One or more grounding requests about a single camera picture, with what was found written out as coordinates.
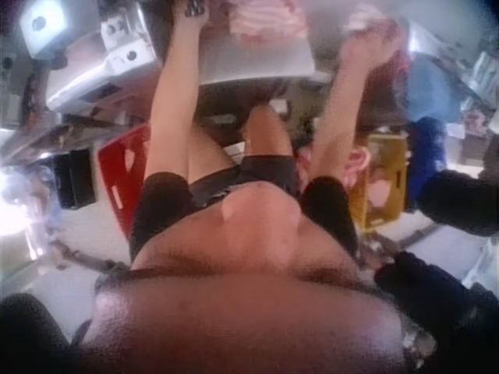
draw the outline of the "dark shorts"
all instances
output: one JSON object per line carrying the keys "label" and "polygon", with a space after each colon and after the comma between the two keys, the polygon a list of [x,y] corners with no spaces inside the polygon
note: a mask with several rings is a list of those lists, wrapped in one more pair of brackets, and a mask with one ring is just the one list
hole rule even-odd
{"label": "dark shorts", "polygon": [[298,199],[299,181],[295,159],[287,156],[245,157],[240,166],[208,175],[190,187],[197,206],[208,207],[224,199],[238,185],[270,182]]}

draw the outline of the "raised arm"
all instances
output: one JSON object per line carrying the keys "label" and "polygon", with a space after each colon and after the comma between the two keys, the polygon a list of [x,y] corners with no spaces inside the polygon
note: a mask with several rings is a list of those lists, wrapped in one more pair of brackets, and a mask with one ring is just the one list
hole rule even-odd
{"label": "raised arm", "polygon": [[400,39],[397,24],[382,21],[343,45],[340,69],[314,139],[310,180],[343,179],[367,77],[391,59],[400,48]]}
{"label": "raised arm", "polygon": [[162,171],[184,178],[189,174],[189,134],[199,93],[200,31],[207,14],[187,18],[186,3],[177,1],[168,57],[154,96],[146,177]]}

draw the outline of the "leg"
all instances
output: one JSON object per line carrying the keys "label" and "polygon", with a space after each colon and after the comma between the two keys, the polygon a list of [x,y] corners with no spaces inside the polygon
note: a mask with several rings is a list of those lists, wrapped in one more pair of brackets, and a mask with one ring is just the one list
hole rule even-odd
{"label": "leg", "polygon": [[275,110],[268,105],[255,107],[246,123],[245,156],[292,156],[289,134]]}
{"label": "leg", "polygon": [[235,166],[227,153],[194,124],[189,141],[189,184]]}

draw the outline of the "yellow plastic crate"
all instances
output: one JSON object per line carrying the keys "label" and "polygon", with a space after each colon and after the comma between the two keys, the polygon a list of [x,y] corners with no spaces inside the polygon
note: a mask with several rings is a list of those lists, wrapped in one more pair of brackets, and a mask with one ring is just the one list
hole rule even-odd
{"label": "yellow plastic crate", "polygon": [[350,214],[361,231],[370,231],[396,221],[404,210],[405,188],[407,181],[407,140],[403,136],[373,134],[357,144],[368,149],[377,148],[380,162],[377,164],[385,171],[391,182],[391,192],[384,208],[369,208],[367,188],[370,180],[368,167],[359,175],[359,181],[349,193]]}

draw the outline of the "man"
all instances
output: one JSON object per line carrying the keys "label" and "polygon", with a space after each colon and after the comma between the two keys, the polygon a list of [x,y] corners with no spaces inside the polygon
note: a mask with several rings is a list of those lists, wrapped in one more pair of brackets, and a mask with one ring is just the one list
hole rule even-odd
{"label": "man", "polygon": [[[176,11],[150,119],[132,272],[97,295],[80,344],[89,371],[399,372],[401,322],[357,276],[338,181],[366,78],[399,48],[397,26],[382,22],[344,45],[313,181],[298,197],[291,143],[268,106],[249,117],[238,172],[192,126],[205,22]],[[223,188],[193,196],[200,185]]]}

